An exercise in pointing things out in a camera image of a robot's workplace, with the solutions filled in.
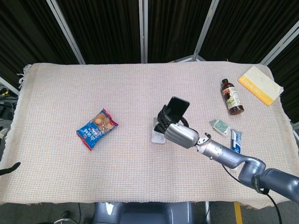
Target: black cable on floor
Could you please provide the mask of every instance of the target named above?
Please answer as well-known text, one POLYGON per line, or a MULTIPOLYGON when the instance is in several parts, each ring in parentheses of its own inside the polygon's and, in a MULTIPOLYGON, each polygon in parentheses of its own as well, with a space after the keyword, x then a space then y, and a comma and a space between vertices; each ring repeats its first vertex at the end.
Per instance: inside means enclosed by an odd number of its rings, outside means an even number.
POLYGON ((207 212, 206 212, 206 216, 205 216, 205 219, 204 219, 204 221, 202 222, 202 224, 205 224, 205 222, 206 222, 206 217, 207 217, 207 215, 209 214, 209 211, 210 211, 210 209, 211 209, 213 203, 214 203, 214 202, 212 202, 212 203, 210 204, 209 209, 208 209, 207 212))
POLYGON ((78 207, 79 207, 79 214, 80 214, 78 224, 80 224, 80 222, 81 222, 81 217, 82 217, 80 203, 78 203, 78 207))
MULTIPOLYGON (((236 181, 238 181, 240 184, 242 184, 237 178, 235 178, 233 175, 231 175, 231 173, 225 168, 225 166, 223 166, 223 168, 225 169, 225 171, 232 177, 234 178, 236 181)), ((272 201, 272 203, 274 204, 275 208, 276 208, 276 212, 278 215, 278 219, 279 219, 279 224, 282 224, 282 220, 281 220, 281 215, 278 209, 278 206, 276 205, 275 201, 273 200, 273 198, 269 195, 269 194, 264 194, 266 196, 268 196, 268 198, 272 201)))

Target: robotic arm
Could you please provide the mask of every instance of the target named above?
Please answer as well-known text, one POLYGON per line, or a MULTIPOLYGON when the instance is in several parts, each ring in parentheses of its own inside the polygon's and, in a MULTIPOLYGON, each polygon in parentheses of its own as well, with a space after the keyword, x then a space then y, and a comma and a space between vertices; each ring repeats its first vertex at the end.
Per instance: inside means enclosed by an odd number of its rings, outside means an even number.
POLYGON ((228 168, 236 168, 244 162, 238 177, 243 185, 258 193, 263 193, 261 189, 271 189, 299 203, 299 177, 274 168, 265 170, 266 164, 260 159, 239 154, 213 141, 207 133, 200 138, 197 131, 177 123, 172 117, 171 108, 164 106, 158 115, 155 131, 163 133, 166 139, 184 148, 195 147, 197 152, 228 168))

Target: smartphone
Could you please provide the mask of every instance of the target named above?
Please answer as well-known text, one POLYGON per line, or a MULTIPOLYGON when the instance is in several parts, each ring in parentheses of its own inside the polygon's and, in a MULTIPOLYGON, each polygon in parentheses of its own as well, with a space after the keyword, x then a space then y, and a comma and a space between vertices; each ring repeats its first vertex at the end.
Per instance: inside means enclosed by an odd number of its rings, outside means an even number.
POLYGON ((169 116, 175 121, 179 122, 188 109, 190 103, 178 97, 172 97, 167 105, 167 109, 170 109, 169 116))

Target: woven cloth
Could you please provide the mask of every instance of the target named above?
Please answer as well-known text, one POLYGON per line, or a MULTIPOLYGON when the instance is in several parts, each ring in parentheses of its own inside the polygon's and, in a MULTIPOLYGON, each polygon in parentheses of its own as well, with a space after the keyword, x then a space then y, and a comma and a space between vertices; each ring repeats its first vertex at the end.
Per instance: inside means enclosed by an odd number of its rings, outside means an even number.
MULTIPOLYGON (((230 146, 212 129, 221 119, 242 131, 242 153, 299 175, 298 148, 280 99, 267 107, 238 78, 252 65, 193 62, 124 65, 38 63, 26 72, 0 168, 0 203, 239 201, 255 208, 268 197, 234 181, 222 166, 170 141, 151 142, 154 116, 172 96, 190 102, 184 117, 200 136, 230 146), (229 115, 227 78, 245 111, 229 115), (119 126, 89 151, 76 135, 103 107, 119 126)), ((273 78, 268 67, 256 64, 273 78)), ((278 202, 287 199, 271 191, 278 202)))

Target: black backdrop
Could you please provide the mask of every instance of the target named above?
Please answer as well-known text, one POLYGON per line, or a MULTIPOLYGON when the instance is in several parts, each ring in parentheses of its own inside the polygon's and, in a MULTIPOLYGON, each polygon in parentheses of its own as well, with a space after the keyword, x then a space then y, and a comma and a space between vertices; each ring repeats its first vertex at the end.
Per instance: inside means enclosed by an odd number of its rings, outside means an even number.
MULTIPOLYGON (((138 0, 58 0, 87 64, 140 63, 138 0)), ((192 55, 211 0, 149 0, 149 63, 192 55)), ((208 61, 259 63, 299 20, 297 1, 220 0, 200 51, 208 61)), ((78 64, 46 0, 0 0, 0 75, 26 64, 78 64)), ((269 65, 299 121, 299 38, 269 65)))

